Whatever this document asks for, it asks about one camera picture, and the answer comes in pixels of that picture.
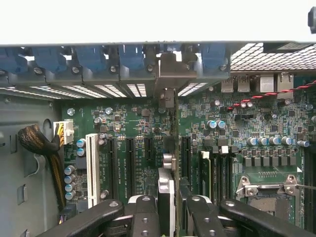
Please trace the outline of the black RAM slot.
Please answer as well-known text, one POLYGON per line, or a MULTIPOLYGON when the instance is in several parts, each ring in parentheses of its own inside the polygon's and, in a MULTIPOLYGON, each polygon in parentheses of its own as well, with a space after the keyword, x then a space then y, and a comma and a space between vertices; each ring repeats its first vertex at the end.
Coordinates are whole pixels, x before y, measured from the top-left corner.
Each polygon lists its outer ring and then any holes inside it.
POLYGON ((213 182, 213 200, 214 204, 218 204, 218 154, 213 155, 213 174, 214 174, 214 182, 213 182))
POLYGON ((225 171, 226 171, 226 199, 231 198, 231 182, 232 182, 232 161, 234 159, 232 158, 232 154, 228 153, 226 157, 226 165, 225 165, 225 171))
POLYGON ((225 198, 225 155, 219 156, 219 202, 225 198))

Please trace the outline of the black RAM stick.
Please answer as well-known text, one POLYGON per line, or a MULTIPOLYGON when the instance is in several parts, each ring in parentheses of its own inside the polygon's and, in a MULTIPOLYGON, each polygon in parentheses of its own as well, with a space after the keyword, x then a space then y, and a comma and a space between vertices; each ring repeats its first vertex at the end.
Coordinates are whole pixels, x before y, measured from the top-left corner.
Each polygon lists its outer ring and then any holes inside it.
POLYGON ((212 161, 210 152, 199 152, 200 194, 212 200, 212 161))

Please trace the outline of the black long expansion slot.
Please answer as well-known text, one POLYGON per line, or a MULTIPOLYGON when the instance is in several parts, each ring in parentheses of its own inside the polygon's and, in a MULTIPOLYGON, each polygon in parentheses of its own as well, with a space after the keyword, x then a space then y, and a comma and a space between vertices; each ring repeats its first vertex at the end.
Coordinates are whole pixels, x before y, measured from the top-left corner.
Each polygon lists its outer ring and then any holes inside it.
POLYGON ((191 137, 182 136, 181 137, 181 172, 182 177, 191 176, 191 137))
POLYGON ((117 166, 117 142, 114 137, 107 139, 109 189, 111 198, 118 198, 118 166, 117 166))
POLYGON ((126 187, 127 197, 130 198, 136 194, 136 160, 135 160, 135 139, 127 137, 126 146, 126 187))

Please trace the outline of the CPU socket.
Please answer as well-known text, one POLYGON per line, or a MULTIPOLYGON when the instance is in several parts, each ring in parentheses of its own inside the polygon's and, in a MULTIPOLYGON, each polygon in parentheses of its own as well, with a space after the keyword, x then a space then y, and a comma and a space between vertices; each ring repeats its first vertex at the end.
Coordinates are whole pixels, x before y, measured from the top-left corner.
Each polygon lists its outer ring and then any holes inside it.
POLYGON ((235 191, 235 198, 299 227, 301 194, 297 184, 293 174, 289 174, 283 182, 276 183, 252 183, 249 177, 243 175, 235 191))

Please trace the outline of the black short expansion slot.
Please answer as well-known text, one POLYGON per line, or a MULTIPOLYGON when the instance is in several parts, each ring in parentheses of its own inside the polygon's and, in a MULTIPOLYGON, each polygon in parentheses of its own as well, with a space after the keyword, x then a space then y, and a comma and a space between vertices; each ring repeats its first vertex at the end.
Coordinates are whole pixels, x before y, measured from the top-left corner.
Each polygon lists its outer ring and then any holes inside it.
POLYGON ((153 138, 145 137, 144 138, 144 146, 145 146, 145 158, 146 158, 146 160, 152 161, 154 158, 153 138))

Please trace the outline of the white expansion slot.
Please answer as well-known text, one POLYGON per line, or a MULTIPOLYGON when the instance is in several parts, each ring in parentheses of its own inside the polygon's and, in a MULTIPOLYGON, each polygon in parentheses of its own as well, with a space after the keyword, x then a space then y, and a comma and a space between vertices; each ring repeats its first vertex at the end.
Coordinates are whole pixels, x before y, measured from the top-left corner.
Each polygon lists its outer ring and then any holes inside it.
POLYGON ((100 202, 100 171, 98 134, 91 133, 86 139, 86 167, 87 167, 87 200, 88 208, 100 202))

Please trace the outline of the green motherboard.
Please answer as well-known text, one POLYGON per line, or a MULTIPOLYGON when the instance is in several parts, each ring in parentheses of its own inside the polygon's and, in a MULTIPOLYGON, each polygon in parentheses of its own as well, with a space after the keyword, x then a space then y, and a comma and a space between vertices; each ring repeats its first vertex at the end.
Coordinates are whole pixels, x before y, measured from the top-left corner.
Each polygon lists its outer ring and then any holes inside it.
MULTIPOLYGON (((219 88, 190 96, 179 93, 180 182, 187 180, 192 194, 200 194, 199 152, 213 155, 232 154, 231 198, 240 178, 252 183, 283 182, 289 174, 298 184, 312 177, 310 148, 316 146, 316 86, 303 85, 289 93, 290 97, 267 93, 251 99, 241 93, 223 93, 219 88), (191 137, 191 176, 182 177, 181 137, 191 137)), ((62 104, 63 120, 73 126, 74 139, 64 143, 66 202, 77 212, 88 208, 86 139, 98 134, 100 201, 111 198, 109 189, 107 139, 117 142, 118 198, 127 202, 125 139, 135 139, 136 194, 158 195, 158 169, 166 153, 170 132, 169 115, 158 110, 153 99, 77 99, 62 104), (145 158, 144 138, 153 138, 154 158, 145 158)), ((301 194, 301 224, 307 212, 306 191, 301 194)))

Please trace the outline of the open black PC case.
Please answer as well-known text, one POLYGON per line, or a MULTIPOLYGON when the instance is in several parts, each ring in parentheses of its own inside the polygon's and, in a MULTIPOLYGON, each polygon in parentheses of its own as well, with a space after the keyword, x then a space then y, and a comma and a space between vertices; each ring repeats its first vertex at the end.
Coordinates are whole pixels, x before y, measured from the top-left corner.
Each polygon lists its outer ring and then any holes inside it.
MULTIPOLYGON (((62 104, 77 99, 153 99, 158 61, 163 53, 190 65, 196 78, 178 92, 190 96, 219 88, 251 99, 267 93, 289 98, 303 86, 316 86, 316 42, 141 42, 49 45, 63 48, 67 70, 40 68, 32 47, 20 47, 28 71, 0 70, 0 237, 37 237, 82 213, 66 202, 64 143, 74 139, 73 126, 63 120, 62 104), (204 44, 224 43, 228 63, 216 70, 203 68, 204 44), (145 68, 120 72, 119 45, 142 44, 145 68), (76 46, 101 45, 106 69, 92 72, 79 64, 76 46)), ((316 146, 310 148, 316 187, 316 146)), ((316 190, 304 189, 307 212, 300 228, 316 233, 316 190)))

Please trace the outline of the blue card retention clip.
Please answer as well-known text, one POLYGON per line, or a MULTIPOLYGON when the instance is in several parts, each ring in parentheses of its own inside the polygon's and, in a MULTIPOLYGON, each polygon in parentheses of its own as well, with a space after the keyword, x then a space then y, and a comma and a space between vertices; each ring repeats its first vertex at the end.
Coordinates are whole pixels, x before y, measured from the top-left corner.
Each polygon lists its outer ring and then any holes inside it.
POLYGON ((0 47, 0 70, 12 74, 22 74, 28 71, 28 61, 23 57, 20 47, 0 47))
POLYGON ((118 50, 121 73, 145 68, 142 44, 122 44, 118 46, 118 50))
POLYGON ((92 72, 100 72, 106 69, 106 58, 101 45, 76 46, 75 51, 79 64, 92 72))
POLYGON ((32 47, 32 54, 36 64, 54 74, 67 70, 66 58, 62 54, 62 47, 32 47))
POLYGON ((228 63, 226 45, 224 43, 204 44, 201 49, 201 58, 204 69, 216 70, 222 66, 225 68, 228 63))

